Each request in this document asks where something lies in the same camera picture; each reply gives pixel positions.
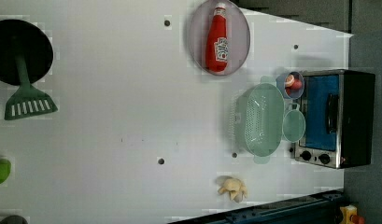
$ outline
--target toaster oven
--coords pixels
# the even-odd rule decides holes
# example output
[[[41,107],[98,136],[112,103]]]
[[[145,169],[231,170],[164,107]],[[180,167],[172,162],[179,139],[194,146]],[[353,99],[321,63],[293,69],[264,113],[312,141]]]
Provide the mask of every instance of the toaster oven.
[[[375,75],[350,70],[302,72],[296,100],[306,119],[295,160],[331,168],[371,163]]]

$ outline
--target oven window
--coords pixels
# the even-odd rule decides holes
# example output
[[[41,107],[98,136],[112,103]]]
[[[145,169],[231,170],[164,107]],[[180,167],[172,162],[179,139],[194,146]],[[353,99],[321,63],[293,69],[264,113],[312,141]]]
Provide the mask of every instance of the oven window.
[[[336,132],[332,130],[332,120],[329,121],[332,117],[329,100],[331,102],[333,97],[337,101],[338,95],[338,75],[304,77],[301,109],[306,119],[306,131],[300,141],[301,147],[336,150]]]

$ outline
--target green colander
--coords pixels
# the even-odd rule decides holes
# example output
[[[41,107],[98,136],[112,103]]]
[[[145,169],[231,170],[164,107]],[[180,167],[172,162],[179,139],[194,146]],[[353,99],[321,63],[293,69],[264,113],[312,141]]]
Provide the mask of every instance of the green colander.
[[[262,84],[246,91],[236,103],[236,144],[255,156],[257,163],[267,163],[280,145],[284,100],[274,81],[262,78]]]

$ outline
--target green spatula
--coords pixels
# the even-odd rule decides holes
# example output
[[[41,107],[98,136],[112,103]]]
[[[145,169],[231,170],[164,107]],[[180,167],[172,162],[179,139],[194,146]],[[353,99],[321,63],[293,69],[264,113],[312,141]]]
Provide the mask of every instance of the green spatula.
[[[57,111],[50,96],[31,85],[21,43],[16,37],[12,37],[11,43],[21,85],[7,101],[5,120],[24,119]]]

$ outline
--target white table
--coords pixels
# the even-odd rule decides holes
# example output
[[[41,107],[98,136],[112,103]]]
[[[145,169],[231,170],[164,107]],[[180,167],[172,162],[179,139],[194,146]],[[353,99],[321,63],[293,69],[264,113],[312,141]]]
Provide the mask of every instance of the white table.
[[[248,60],[214,77],[186,46],[187,21],[202,2],[0,1],[0,15],[29,15],[52,36],[52,75],[36,85],[59,106],[5,121],[16,88],[0,83],[0,158],[13,162],[0,220],[166,223],[343,187],[343,170],[295,161],[288,143],[255,164],[237,152],[230,115],[233,98],[263,75],[347,68],[349,35],[243,10]],[[219,196],[223,175],[244,180],[249,197]]]

